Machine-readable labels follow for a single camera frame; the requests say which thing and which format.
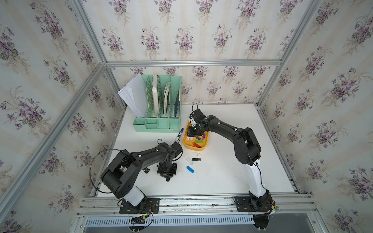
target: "white table surface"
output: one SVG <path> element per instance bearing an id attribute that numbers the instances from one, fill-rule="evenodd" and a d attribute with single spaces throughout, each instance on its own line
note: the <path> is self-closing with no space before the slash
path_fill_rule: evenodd
<path id="1" fill-rule="evenodd" d="M 250 127 L 262 149 L 261 173 L 266 188 L 270 192 L 294 191 L 253 104 L 199 105 L 198 107 L 206 116 L 214 115 L 221 121 L 236 127 Z M 182 105 L 181 108 L 181 127 L 186 128 L 192 106 Z M 178 135 L 177 133 L 137 133 L 132 126 L 134 118 L 134 113 L 127 108 L 114 145 L 115 149 L 126 149 L 129 152 L 143 151 L 155 147 L 159 138 L 171 145 Z M 192 159 L 197 156 L 192 155 L 192 150 L 186 149 L 182 141 L 180 144 L 184 153 L 182 158 L 175 162 L 178 164 L 177 172 L 169 182 L 157 174 L 157 167 L 154 164 L 148 167 L 150 169 L 148 174 L 140 171 L 135 186 L 149 196 L 229 194 L 249 191 L 250 180 L 246 175 L 246 168 L 236 159 L 231 141 L 210 132 L 206 148 L 199 152 L 201 161 L 194 161 L 192 166 L 186 158 Z M 110 162 L 117 154 L 117 151 L 113 151 Z M 195 172 L 191 173 L 187 170 L 187 166 Z M 103 184 L 100 190 L 110 192 Z M 114 194 L 99 192 L 98 196 L 114 196 Z"/>

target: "blue usb flash drive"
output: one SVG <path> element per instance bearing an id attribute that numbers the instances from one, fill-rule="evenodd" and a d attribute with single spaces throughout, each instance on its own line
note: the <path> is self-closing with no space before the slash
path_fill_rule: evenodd
<path id="1" fill-rule="evenodd" d="M 190 168 L 189 166 L 186 166 L 186 168 L 191 172 L 191 173 L 194 173 L 194 170 L 192 168 Z"/>

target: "green file organizer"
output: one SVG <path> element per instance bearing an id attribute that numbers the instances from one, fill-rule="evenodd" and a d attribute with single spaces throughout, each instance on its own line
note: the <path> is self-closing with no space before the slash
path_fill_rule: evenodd
<path id="1" fill-rule="evenodd" d="M 135 118 L 134 128 L 136 132 L 154 132 L 154 133 L 178 133 L 180 131 L 181 98 L 176 117 L 175 101 L 181 95 L 181 76 L 158 75 L 158 102 L 159 112 L 154 115 L 153 101 L 153 75 L 142 75 L 146 84 L 146 93 L 148 97 L 148 112 L 146 118 Z M 163 112 L 164 89 L 167 82 L 170 82 L 170 91 L 167 98 L 167 111 Z"/>

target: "orange tray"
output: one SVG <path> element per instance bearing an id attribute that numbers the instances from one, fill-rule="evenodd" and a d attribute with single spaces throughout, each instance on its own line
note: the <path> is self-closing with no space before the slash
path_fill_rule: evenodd
<path id="1" fill-rule="evenodd" d="M 186 126 L 186 130 L 185 130 L 185 133 L 184 133 L 184 137 L 183 137 L 183 143 L 184 143 L 184 146 L 187 148 L 187 149 L 191 149 L 191 150 L 194 150 L 194 151 L 202 151 L 205 147 L 206 147 L 206 145 L 207 145 L 207 140 L 209 139 L 209 132 L 208 131 L 206 131 L 205 132 L 205 134 L 206 134 L 206 136 L 205 136 L 205 139 L 203 139 L 203 143 L 196 143 L 197 145 L 199 145 L 201 148 L 199 148 L 199 147 L 195 147 L 194 145 L 193 145 L 193 142 L 195 141 L 195 140 L 198 140 L 197 138 L 192 138 L 192 139 L 189 139 L 189 140 L 187 140 L 187 133 L 188 133 L 188 127 L 190 126 L 191 124 L 190 124 L 190 122 L 188 122 L 188 125 Z"/>

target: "metal vent grille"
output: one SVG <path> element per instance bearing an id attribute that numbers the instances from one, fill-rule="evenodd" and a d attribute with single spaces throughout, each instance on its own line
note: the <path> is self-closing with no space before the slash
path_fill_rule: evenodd
<path id="1" fill-rule="evenodd" d="M 129 216 L 119 217 L 89 217 L 86 227 L 119 227 L 132 226 Z M 148 217 L 145 224 L 136 226 L 147 226 L 152 220 Z M 201 225 L 242 225 L 254 224 L 253 216 L 250 214 L 229 215 L 179 215 L 179 216 L 154 216 L 152 226 L 201 226 Z"/>

